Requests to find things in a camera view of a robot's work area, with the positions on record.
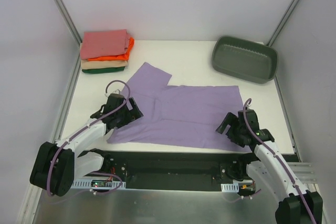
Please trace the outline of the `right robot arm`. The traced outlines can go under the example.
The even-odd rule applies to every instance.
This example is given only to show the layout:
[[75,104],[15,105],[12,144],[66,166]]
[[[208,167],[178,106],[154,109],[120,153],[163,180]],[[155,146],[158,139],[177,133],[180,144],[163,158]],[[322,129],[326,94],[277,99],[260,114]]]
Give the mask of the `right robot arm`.
[[322,197],[311,192],[293,172],[271,133],[260,129],[254,110],[227,113],[216,132],[250,148],[251,152],[225,168],[224,174],[236,182],[250,178],[258,191],[269,191],[275,202],[276,223],[322,223]]

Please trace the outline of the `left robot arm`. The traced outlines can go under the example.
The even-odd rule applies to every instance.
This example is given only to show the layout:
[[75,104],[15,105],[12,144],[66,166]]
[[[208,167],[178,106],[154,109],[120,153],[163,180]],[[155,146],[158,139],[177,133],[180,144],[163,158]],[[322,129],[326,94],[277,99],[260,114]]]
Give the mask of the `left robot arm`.
[[107,102],[90,115],[86,124],[75,133],[40,146],[30,183],[61,197],[70,190],[76,179],[85,175],[96,172],[99,176],[114,176],[112,156],[97,148],[87,148],[95,141],[109,137],[113,130],[141,117],[143,113],[134,98],[110,94]]

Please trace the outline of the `purple t-shirt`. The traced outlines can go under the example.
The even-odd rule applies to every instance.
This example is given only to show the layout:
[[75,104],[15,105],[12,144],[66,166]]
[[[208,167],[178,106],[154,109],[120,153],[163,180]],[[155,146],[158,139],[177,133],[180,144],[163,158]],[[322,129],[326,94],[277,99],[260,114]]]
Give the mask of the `purple t-shirt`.
[[219,134],[227,113],[243,107],[238,86],[170,86],[171,74],[145,62],[127,82],[143,117],[113,131],[108,143],[151,143],[249,152]]

